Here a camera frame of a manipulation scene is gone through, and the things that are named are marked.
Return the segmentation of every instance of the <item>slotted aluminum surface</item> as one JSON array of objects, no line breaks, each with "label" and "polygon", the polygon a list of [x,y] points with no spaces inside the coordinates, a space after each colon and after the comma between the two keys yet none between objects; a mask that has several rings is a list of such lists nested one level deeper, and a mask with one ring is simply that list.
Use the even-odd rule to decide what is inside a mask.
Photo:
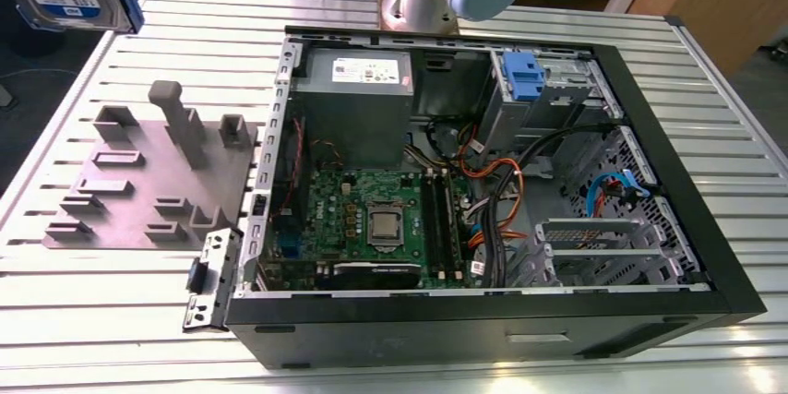
[{"label": "slotted aluminum surface", "polygon": [[[510,8],[468,35],[617,45],[769,312],[602,364],[540,362],[270,372],[230,334],[181,334],[194,253],[49,251],[44,227],[97,137],[100,107],[153,118],[146,88],[184,84],[202,120],[261,123],[282,27],[377,27],[376,0],[140,0],[137,36],[106,34],[0,201],[0,387],[100,392],[777,392],[788,390],[784,159],[662,19]],[[164,383],[160,387],[138,383]],[[264,391],[260,386],[269,386]]]}]

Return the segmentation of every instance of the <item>motherboard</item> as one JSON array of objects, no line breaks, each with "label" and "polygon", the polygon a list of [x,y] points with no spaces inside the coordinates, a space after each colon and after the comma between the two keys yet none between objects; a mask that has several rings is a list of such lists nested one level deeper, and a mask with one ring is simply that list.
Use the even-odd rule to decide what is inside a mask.
[{"label": "motherboard", "polygon": [[266,274],[290,291],[344,281],[366,289],[465,288],[457,209],[466,190],[446,172],[313,172],[305,229],[278,233],[281,260],[268,261]]}]

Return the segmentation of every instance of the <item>black cable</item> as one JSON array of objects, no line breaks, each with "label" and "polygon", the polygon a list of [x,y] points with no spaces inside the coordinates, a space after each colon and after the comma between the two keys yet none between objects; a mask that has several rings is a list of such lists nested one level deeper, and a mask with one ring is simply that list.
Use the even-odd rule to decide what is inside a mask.
[{"label": "black cable", "polygon": [[[520,169],[524,170],[525,165],[536,156],[538,156],[541,151],[549,147],[554,141],[564,138],[565,136],[582,132],[605,133],[617,127],[618,124],[602,123],[570,126],[568,128],[557,129],[548,135],[540,137],[521,153],[517,158]],[[481,214],[481,231],[485,241],[485,253],[492,253],[492,257],[485,257],[482,284],[486,282],[488,284],[490,283],[493,286],[500,288],[506,286],[506,247],[504,245],[501,233],[497,229],[497,203],[500,201],[500,196],[504,194],[508,183],[513,178],[514,170],[509,169],[501,180],[498,180],[497,186],[490,193],[490,200],[486,204],[485,211]]]},{"label": "black cable", "polygon": [[438,145],[438,141],[434,139],[434,132],[436,132],[434,124],[436,124],[434,120],[429,120],[429,122],[426,123],[426,128],[425,128],[426,143],[429,144],[429,147],[432,148],[434,155],[438,156],[441,161],[444,161],[449,165],[449,167],[452,167],[453,158],[450,158],[445,155],[445,153],[442,152],[442,149]]}]

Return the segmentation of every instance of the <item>cable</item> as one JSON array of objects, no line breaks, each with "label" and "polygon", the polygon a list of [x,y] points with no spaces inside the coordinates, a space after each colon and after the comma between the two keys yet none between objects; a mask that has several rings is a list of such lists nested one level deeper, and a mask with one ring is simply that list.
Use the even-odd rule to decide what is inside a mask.
[{"label": "cable", "polygon": [[[602,123],[592,125],[570,126],[568,128],[557,129],[548,135],[540,137],[530,146],[525,149],[517,158],[520,168],[524,168],[530,160],[552,145],[554,141],[562,139],[574,133],[581,132],[609,132],[618,127],[614,123]],[[509,170],[494,187],[490,194],[490,201],[481,213],[481,232],[485,238],[485,267],[482,276],[482,285],[493,284],[502,287],[506,284],[506,254],[505,245],[501,233],[497,230],[497,203],[500,196],[506,189],[514,175],[514,170]]]},{"label": "cable", "polygon": [[325,165],[333,165],[333,166],[344,166],[342,164],[342,156],[340,156],[338,151],[336,150],[336,145],[333,145],[332,142],[328,142],[326,140],[313,140],[312,143],[309,144],[310,147],[313,147],[316,144],[321,143],[322,145],[325,145],[326,147],[330,148],[330,151],[333,152],[333,157],[336,157],[336,161],[330,161],[328,163],[324,163],[322,166]]},{"label": "cable", "polygon": [[297,171],[300,170],[300,157],[301,157],[300,155],[302,152],[302,145],[304,145],[304,132],[301,131],[300,123],[297,122],[296,118],[293,118],[293,125],[296,126],[296,132],[297,132],[297,152],[296,152],[296,161],[293,162],[293,175],[290,177],[290,186],[286,190],[286,196],[284,197],[284,201],[281,203],[280,209],[270,216],[270,218],[277,217],[281,214],[281,212],[284,211],[284,209],[286,208],[286,206],[290,204],[290,198],[293,197],[293,189],[296,188],[296,177],[297,177]]},{"label": "cable", "polygon": [[30,68],[30,69],[21,69],[21,70],[14,71],[12,73],[4,74],[2,76],[0,76],[0,80],[4,78],[12,78],[13,76],[18,76],[20,74],[26,74],[26,73],[62,73],[62,74],[70,74],[72,76],[78,76],[78,73],[69,71],[68,69]]}]

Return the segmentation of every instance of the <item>wire bundle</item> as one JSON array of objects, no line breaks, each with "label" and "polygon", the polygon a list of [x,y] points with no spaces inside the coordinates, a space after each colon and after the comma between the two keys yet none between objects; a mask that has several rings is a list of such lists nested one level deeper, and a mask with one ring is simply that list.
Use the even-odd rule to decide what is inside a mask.
[{"label": "wire bundle", "polygon": [[330,148],[330,152],[333,153],[333,157],[336,158],[336,161],[329,161],[328,163],[324,163],[322,166],[330,165],[330,166],[341,167],[344,165],[342,164],[342,156],[340,156],[340,153],[336,150],[336,145],[333,145],[333,142],[328,142],[326,140],[317,139],[317,140],[313,140],[312,141],[312,143],[309,144],[309,146],[313,147],[317,144],[322,144],[326,147],[329,147]]},{"label": "wire bundle", "polygon": [[[538,138],[518,156],[518,170],[524,168],[553,142],[561,140],[564,137],[581,132],[608,132],[616,127],[616,124],[605,123],[557,129]],[[488,205],[481,212],[481,232],[485,238],[485,267],[481,285],[485,287],[504,287],[506,285],[506,246],[504,245],[504,236],[497,229],[497,203],[506,189],[506,185],[514,178],[518,170],[508,170],[504,177],[498,180],[497,186],[490,194]]]},{"label": "wire bundle", "polygon": [[300,158],[301,158],[301,153],[304,151],[304,147],[302,147],[302,145],[304,145],[304,131],[300,126],[300,122],[297,121],[296,118],[293,118],[293,126],[296,127],[296,132],[297,132],[297,152],[296,152],[296,161],[293,162],[293,174],[290,176],[290,185],[289,185],[289,188],[286,189],[286,196],[284,197],[284,201],[281,203],[281,206],[277,209],[276,213],[273,213],[270,218],[277,217],[281,214],[281,212],[284,211],[284,209],[286,208],[286,206],[290,204],[290,199],[293,198],[293,189],[296,188],[296,177],[297,177],[297,171],[300,170]]},{"label": "wire bundle", "polygon": [[[476,137],[477,130],[478,130],[478,128],[477,128],[477,126],[474,126],[473,131],[470,133],[470,137],[468,138],[468,141],[458,149],[458,168],[461,169],[462,173],[468,177],[472,177],[473,179],[480,179],[480,178],[489,176],[501,166],[508,165],[512,167],[512,171],[517,175],[517,199],[514,200],[514,205],[512,205],[512,209],[508,212],[506,218],[498,222],[498,230],[504,230],[506,228],[506,226],[513,222],[514,217],[517,216],[517,210],[520,209],[520,205],[522,203],[522,196],[524,196],[524,192],[525,192],[525,181],[522,178],[522,171],[520,169],[520,165],[510,158],[496,159],[494,161],[490,162],[490,164],[488,166],[485,166],[478,171],[473,171],[473,170],[468,169],[468,166],[465,164],[465,151],[468,150],[468,146],[470,144],[470,141]],[[502,234],[502,236],[504,237],[508,236],[508,238],[524,238],[526,236],[524,233],[514,233],[514,232],[504,232],[504,233],[505,234]],[[484,233],[480,231],[470,238],[470,241],[468,242],[468,246],[470,248],[476,248],[482,243],[484,243]]]}]

